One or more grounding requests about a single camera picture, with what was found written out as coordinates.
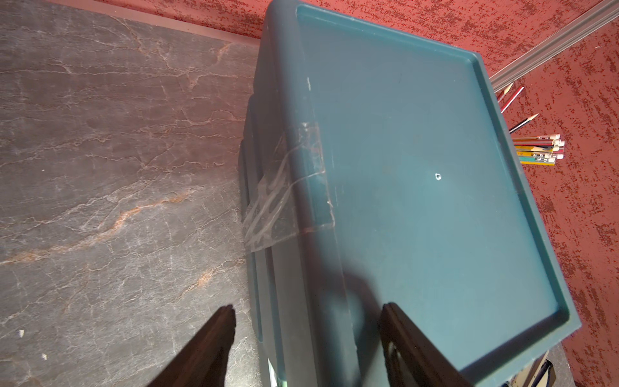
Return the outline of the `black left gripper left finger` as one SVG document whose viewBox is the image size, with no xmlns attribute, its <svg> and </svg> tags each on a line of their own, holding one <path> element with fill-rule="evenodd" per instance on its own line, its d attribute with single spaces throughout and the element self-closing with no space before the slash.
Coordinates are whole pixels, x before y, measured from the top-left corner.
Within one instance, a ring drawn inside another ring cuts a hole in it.
<svg viewBox="0 0 619 387">
<path fill-rule="evenodd" d="M 235 339 L 232 305 L 221 306 L 149 385 L 224 386 Z"/>
</svg>

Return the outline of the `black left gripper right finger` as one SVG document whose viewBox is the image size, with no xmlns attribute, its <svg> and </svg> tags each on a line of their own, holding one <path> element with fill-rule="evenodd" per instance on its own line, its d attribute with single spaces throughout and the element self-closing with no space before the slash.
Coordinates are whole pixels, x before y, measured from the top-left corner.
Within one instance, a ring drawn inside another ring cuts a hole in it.
<svg viewBox="0 0 619 387">
<path fill-rule="evenodd" d="M 397 304 L 383 305 L 379 327 L 391 386 L 471 385 Z"/>
</svg>

